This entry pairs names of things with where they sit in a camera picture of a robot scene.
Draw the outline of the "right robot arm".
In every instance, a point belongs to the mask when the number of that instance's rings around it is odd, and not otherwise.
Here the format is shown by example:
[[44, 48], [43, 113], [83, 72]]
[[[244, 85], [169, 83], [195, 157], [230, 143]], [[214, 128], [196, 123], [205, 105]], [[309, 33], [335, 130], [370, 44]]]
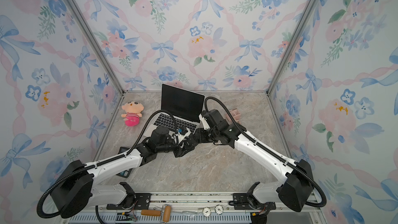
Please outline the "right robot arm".
[[294, 170], [296, 164], [293, 159], [271, 149], [240, 124], [229, 124], [218, 110], [202, 111], [199, 121], [199, 134], [194, 136], [195, 143], [220, 142], [228, 145], [250, 156], [277, 179], [275, 183], [257, 182], [251, 186], [247, 198], [252, 208], [259, 208], [268, 202], [280, 202], [295, 212], [303, 209], [314, 187]]

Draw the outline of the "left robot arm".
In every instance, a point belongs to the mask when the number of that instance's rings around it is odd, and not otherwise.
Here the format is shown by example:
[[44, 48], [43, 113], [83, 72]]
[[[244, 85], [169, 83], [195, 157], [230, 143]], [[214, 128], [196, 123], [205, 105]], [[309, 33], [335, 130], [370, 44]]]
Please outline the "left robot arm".
[[123, 171], [148, 164], [159, 153], [172, 152], [176, 158], [182, 157], [194, 150], [197, 144], [197, 138], [188, 130], [170, 135], [168, 128], [159, 126], [132, 150], [93, 164], [75, 161], [50, 188], [51, 198], [58, 209], [54, 215], [70, 218], [86, 207], [104, 204], [129, 209], [136, 203], [137, 197], [128, 183], [104, 188], [98, 184]]

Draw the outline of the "silver laptop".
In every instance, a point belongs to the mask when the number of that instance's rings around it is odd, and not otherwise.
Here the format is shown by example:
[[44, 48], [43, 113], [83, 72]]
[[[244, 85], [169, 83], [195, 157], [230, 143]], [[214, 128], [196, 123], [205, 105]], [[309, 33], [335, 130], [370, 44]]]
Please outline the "silver laptop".
[[[203, 110], [205, 95], [189, 90], [177, 88], [167, 84], [162, 85], [161, 110], [170, 112], [176, 119], [177, 129], [187, 128], [191, 134], [200, 126], [199, 115]], [[144, 136], [151, 136], [159, 126], [169, 129], [169, 134], [174, 133], [174, 122], [170, 115], [159, 113], [147, 127]]]

